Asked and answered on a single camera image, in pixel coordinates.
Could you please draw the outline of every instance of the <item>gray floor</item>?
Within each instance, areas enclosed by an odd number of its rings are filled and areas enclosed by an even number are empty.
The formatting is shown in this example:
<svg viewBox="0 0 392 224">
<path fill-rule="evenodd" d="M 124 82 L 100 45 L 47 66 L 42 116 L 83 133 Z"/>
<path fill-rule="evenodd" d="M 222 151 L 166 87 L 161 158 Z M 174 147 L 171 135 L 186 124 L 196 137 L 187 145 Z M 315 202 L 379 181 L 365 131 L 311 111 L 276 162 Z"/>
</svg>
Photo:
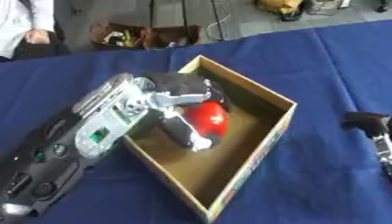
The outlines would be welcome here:
<svg viewBox="0 0 392 224">
<path fill-rule="evenodd" d="M 182 25 L 180 0 L 156 0 L 156 26 Z M 344 25 L 392 18 L 392 10 L 377 13 L 378 1 L 352 0 L 351 7 L 339 10 L 334 16 L 304 14 L 297 22 L 281 22 L 276 15 L 260 11 L 253 0 L 215 0 L 225 39 L 238 39 L 258 33 L 282 32 L 328 25 Z M 90 51 L 89 30 L 93 23 L 110 20 L 122 24 L 147 25 L 149 0 L 56 0 L 56 14 L 66 32 L 66 42 L 75 52 Z M 86 9 L 73 15 L 71 5 Z M 189 24 L 201 25 L 201 42 L 218 38 L 214 14 L 209 0 L 186 0 Z"/>
</svg>

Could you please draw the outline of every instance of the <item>person's hand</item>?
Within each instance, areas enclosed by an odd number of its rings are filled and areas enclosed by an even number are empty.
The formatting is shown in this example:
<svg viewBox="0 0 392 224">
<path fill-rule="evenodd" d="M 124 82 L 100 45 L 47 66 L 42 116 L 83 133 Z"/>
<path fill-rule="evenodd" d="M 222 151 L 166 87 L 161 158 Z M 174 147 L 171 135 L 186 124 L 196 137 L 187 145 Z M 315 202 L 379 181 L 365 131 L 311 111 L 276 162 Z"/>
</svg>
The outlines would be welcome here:
<svg viewBox="0 0 392 224">
<path fill-rule="evenodd" d="M 32 29 L 24 35 L 24 39 L 30 44 L 49 44 L 49 33 L 44 30 Z"/>
</svg>

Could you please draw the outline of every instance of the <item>blue tablecloth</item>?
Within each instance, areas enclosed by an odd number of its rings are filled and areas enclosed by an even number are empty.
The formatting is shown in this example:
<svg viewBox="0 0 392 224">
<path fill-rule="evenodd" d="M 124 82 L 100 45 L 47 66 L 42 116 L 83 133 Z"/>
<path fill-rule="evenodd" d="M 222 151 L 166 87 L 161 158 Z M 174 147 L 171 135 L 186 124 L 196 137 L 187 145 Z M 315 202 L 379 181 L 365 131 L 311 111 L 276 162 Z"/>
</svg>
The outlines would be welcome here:
<svg viewBox="0 0 392 224">
<path fill-rule="evenodd" d="M 203 54 L 298 102 L 292 125 L 216 223 L 392 222 L 392 182 L 342 113 L 391 113 L 392 21 L 258 35 L 150 52 L 98 52 L 0 65 L 0 148 L 121 72 L 176 71 Z M 32 223 L 199 223 L 141 162 L 118 149 Z"/>
</svg>

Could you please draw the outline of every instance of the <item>black device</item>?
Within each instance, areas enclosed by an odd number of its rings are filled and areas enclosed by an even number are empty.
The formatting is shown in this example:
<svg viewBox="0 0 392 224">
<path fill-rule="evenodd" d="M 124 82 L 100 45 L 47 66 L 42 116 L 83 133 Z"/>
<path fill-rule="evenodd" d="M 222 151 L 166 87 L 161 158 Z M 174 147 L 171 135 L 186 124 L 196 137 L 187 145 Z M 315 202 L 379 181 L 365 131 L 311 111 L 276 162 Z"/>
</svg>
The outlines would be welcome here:
<svg viewBox="0 0 392 224">
<path fill-rule="evenodd" d="M 44 213 L 69 192 L 87 168 L 108 155 L 119 138 L 142 125 L 151 110 L 161 119 L 183 121 L 176 125 L 192 130 L 193 151 L 211 147 L 211 140 L 199 135 L 175 109 L 203 101 L 224 99 L 210 80 L 198 75 L 114 76 L 1 157 L 0 224 L 19 223 Z"/>
<path fill-rule="evenodd" d="M 383 171 L 392 179 L 391 116 L 369 112 L 347 112 L 343 128 L 358 128 L 365 131 L 377 148 Z"/>
</svg>

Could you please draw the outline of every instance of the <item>screw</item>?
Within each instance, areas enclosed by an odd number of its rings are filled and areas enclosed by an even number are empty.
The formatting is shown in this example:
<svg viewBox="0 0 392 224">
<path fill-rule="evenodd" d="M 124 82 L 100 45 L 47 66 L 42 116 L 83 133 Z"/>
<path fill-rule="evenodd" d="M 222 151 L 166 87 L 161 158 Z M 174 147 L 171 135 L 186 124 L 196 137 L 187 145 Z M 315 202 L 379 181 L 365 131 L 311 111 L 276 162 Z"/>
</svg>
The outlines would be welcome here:
<svg viewBox="0 0 392 224">
<path fill-rule="evenodd" d="M 55 144 L 53 148 L 54 153 L 59 157 L 64 157 L 67 154 L 67 147 L 64 144 Z"/>
</svg>

